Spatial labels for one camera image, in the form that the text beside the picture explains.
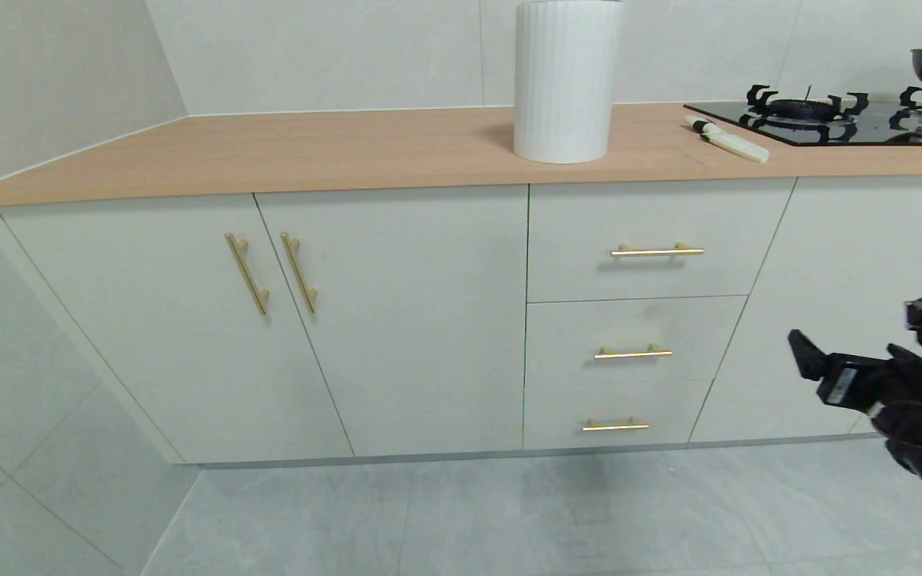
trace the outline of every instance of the knife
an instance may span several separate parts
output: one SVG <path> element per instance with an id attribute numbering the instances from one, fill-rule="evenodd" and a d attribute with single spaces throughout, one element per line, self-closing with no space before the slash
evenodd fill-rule
<path id="1" fill-rule="evenodd" d="M 704 141 L 710 142 L 714 146 L 722 147 L 722 149 L 728 150 L 732 154 L 738 154 L 740 157 L 760 164 L 764 164 L 771 157 L 770 150 L 765 149 L 763 146 L 755 145 L 755 143 L 749 142 L 745 138 L 728 134 L 728 132 L 721 130 L 720 126 L 706 118 L 687 116 L 685 117 L 685 122 L 688 122 L 692 130 L 699 132 L 700 138 Z"/>

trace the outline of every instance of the gold drawer pull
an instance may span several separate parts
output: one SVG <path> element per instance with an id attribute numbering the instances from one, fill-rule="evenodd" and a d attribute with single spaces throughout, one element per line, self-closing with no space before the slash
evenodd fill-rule
<path id="1" fill-rule="evenodd" d="M 279 233 L 279 240 L 283 241 L 283 249 L 287 252 L 287 259 L 290 260 L 290 267 L 294 269 L 294 277 L 297 278 L 297 287 L 301 289 L 301 293 L 304 294 L 304 302 L 307 302 L 308 311 L 312 314 L 315 314 L 315 296 L 319 295 L 319 291 L 315 288 L 308 288 L 308 285 L 304 282 L 304 274 L 301 274 L 301 265 L 297 263 L 297 248 L 301 245 L 301 242 L 290 237 L 286 232 Z"/>
<path id="2" fill-rule="evenodd" d="M 628 419 L 624 424 L 597 424 L 596 420 L 589 418 L 586 426 L 582 426 L 582 431 L 601 431 L 601 430 L 646 430 L 650 424 L 645 422 L 636 422 L 635 416 Z"/>
<path id="3" fill-rule="evenodd" d="M 703 248 L 689 248 L 683 242 L 675 242 L 670 250 L 629 250 L 627 244 L 619 244 L 617 250 L 611 251 L 614 258 L 627 256 L 698 256 L 703 253 Z"/>
<path id="4" fill-rule="evenodd" d="M 617 351 L 608 349 L 607 346 L 601 346 L 599 354 L 594 356 L 596 360 L 610 360 L 610 358 L 652 358 L 655 356 L 671 356 L 672 350 L 661 350 L 656 344 L 650 344 L 645 351 L 626 351 L 626 353 L 617 353 Z"/>
<path id="5" fill-rule="evenodd" d="M 233 234 L 227 233 L 226 244 L 230 245 L 230 252 L 234 253 L 234 260 L 237 260 L 237 267 L 241 269 L 244 283 L 248 285 L 248 291 L 251 292 L 255 305 L 259 307 L 259 314 L 266 316 L 266 313 L 268 313 L 268 307 L 266 306 L 268 290 L 266 288 L 259 290 L 259 286 L 255 285 L 255 278 L 251 276 L 251 270 L 248 269 L 248 263 L 244 262 L 244 253 L 248 251 L 248 239 L 245 238 L 238 242 Z"/>

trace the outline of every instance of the gas stove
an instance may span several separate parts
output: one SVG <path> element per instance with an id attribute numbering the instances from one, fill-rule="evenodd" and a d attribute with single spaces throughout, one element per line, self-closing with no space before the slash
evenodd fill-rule
<path id="1" fill-rule="evenodd" d="M 695 110 L 771 136 L 792 146 L 922 146 L 922 91 L 910 86 L 891 101 L 866 92 L 816 99 L 773 98 L 778 91 L 754 84 L 746 102 L 687 103 Z"/>

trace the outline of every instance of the white canister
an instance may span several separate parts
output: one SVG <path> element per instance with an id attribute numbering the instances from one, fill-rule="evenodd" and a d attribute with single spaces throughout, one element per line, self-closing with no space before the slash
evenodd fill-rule
<path id="1" fill-rule="evenodd" d="M 515 154 L 574 164 L 607 153 L 623 6 L 619 0 L 519 4 Z"/>

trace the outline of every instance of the wooden countertop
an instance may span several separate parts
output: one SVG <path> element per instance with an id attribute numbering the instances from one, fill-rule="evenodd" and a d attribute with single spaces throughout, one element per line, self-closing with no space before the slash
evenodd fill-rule
<path id="1" fill-rule="evenodd" d="M 618 105 L 610 153 L 539 164 L 511 152 L 510 108 L 190 117 L 0 180 L 0 206 L 380 187 L 922 174 L 922 146 L 794 147 L 755 164 L 684 127 L 678 103 Z"/>

